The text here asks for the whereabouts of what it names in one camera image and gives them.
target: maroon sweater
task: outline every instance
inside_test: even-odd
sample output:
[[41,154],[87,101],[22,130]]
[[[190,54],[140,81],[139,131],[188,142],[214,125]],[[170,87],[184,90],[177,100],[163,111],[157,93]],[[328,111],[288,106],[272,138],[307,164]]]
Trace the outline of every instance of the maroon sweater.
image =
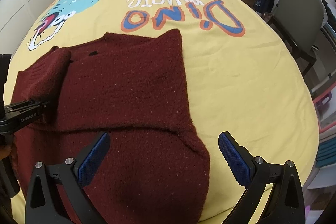
[[27,99],[53,99],[58,107],[16,133],[25,195],[36,162],[61,163],[105,130],[110,150],[84,190],[108,223],[198,222],[210,161],[189,113],[178,30],[158,38],[107,33],[53,47],[19,72],[12,102]]

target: yellow bedsheet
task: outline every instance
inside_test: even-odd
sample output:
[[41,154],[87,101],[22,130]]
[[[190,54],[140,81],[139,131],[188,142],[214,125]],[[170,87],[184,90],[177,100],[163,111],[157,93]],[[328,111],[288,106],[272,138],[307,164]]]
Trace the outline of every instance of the yellow bedsheet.
[[[281,39],[240,0],[56,0],[14,55],[5,102],[17,72],[54,45],[82,44],[105,32],[157,37],[173,28],[182,33],[191,116],[210,153],[200,221],[221,223],[244,191],[218,148],[223,131],[267,162],[293,160],[303,184],[318,147],[309,91]],[[20,204],[13,201],[13,209]]]

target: black bag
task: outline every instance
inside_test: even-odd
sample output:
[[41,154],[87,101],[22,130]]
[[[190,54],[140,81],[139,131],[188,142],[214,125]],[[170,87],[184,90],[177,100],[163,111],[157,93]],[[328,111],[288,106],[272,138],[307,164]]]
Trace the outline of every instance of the black bag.
[[253,8],[261,14],[270,13],[274,6],[274,0],[256,0]]

